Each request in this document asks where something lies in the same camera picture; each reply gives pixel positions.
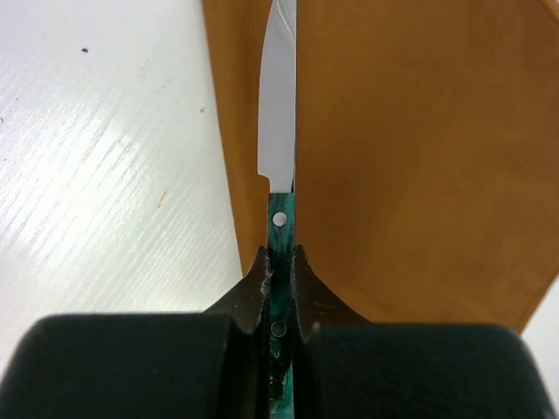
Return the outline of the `green-handled steel knife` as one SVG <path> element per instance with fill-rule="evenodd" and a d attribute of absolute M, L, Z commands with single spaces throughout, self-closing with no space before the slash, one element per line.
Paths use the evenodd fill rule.
<path fill-rule="evenodd" d="M 259 75 L 258 172 L 269 181 L 266 247 L 270 260 L 270 416 L 292 418 L 296 163 L 297 3 L 273 0 Z"/>

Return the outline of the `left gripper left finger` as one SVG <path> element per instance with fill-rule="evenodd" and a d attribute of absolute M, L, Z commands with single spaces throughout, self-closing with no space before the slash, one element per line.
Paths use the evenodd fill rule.
<path fill-rule="evenodd" d="M 267 418 L 269 258 L 200 313 L 52 315 L 17 345 L 4 418 Z"/>

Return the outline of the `orange-brown cloth napkin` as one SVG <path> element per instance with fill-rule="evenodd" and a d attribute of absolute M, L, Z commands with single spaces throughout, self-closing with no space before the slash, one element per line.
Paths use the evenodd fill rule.
<path fill-rule="evenodd" d="M 301 1 L 296 240 L 378 322 L 521 331 L 558 273 L 558 4 Z"/>

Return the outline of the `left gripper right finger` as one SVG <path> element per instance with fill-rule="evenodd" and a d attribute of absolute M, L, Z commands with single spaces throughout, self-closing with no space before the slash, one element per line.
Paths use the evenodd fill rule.
<path fill-rule="evenodd" d="M 548 418 L 521 338 L 495 324 L 374 323 L 292 265 L 298 418 Z"/>

